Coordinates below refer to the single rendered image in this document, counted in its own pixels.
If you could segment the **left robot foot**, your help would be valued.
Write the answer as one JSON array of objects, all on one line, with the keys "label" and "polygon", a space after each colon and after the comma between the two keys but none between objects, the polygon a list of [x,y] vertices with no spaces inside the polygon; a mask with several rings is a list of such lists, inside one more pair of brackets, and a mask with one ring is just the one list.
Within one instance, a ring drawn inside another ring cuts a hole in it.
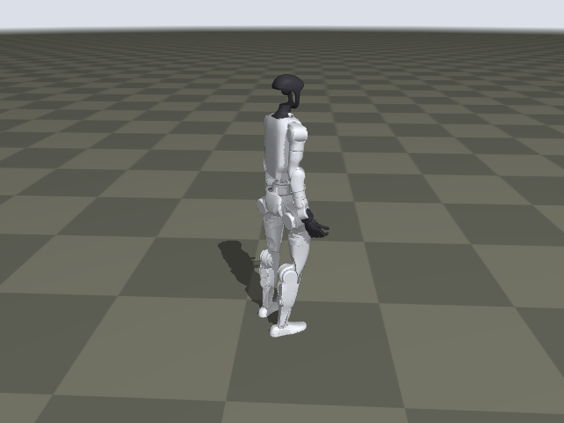
[{"label": "left robot foot", "polygon": [[268,315],[270,315],[271,313],[275,312],[278,310],[278,301],[277,298],[272,300],[272,306],[270,308],[266,308],[266,304],[262,307],[260,307],[259,311],[258,311],[258,315],[260,317],[266,317]]}]

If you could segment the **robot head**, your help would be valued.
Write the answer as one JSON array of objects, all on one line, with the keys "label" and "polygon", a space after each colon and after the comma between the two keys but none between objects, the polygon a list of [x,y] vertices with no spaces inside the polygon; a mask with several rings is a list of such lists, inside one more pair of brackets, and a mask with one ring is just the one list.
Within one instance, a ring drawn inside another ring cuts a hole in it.
[{"label": "robot head", "polygon": [[[272,83],[272,88],[281,90],[284,95],[288,96],[288,102],[279,104],[277,112],[272,117],[276,119],[287,118],[288,113],[291,113],[291,108],[297,108],[300,102],[300,92],[304,87],[304,82],[291,74],[283,74],[276,77]],[[292,92],[295,93],[295,102],[293,103]],[[291,115],[291,117],[293,117]]]}]

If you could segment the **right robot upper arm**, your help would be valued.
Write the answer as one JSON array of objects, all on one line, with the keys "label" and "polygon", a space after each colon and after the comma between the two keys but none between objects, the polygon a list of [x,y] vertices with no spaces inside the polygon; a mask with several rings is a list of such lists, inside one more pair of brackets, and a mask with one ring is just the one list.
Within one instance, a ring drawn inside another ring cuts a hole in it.
[{"label": "right robot upper arm", "polygon": [[289,141],[288,176],[291,180],[292,172],[295,170],[301,170],[305,175],[304,169],[299,167],[299,164],[303,159],[303,151],[308,139],[308,131],[303,125],[290,122],[288,123],[286,134]]}]

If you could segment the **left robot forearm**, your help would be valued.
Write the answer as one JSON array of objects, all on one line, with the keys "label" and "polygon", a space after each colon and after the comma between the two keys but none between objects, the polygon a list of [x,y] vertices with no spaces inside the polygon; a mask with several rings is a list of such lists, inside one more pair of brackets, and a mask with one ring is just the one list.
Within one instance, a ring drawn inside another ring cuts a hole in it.
[{"label": "left robot forearm", "polygon": [[269,188],[272,188],[272,183],[276,181],[276,179],[272,178],[270,175],[267,174],[266,170],[266,162],[263,158],[263,170],[265,171],[265,191]]}]

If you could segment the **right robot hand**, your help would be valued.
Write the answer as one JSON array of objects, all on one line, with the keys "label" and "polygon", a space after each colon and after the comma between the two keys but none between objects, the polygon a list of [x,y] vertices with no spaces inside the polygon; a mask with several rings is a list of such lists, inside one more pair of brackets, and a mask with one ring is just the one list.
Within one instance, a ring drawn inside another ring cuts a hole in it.
[{"label": "right robot hand", "polygon": [[308,215],[309,219],[301,219],[302,223],[305,223],[306,231],[308,232],[311,238],[321,238],[329,234],[329,232],[324,233],[322,229],[329,230],[327,226],[319,225],[316,220],[313,219],[313,214],[309,208],[306,209],[306,214]]}]

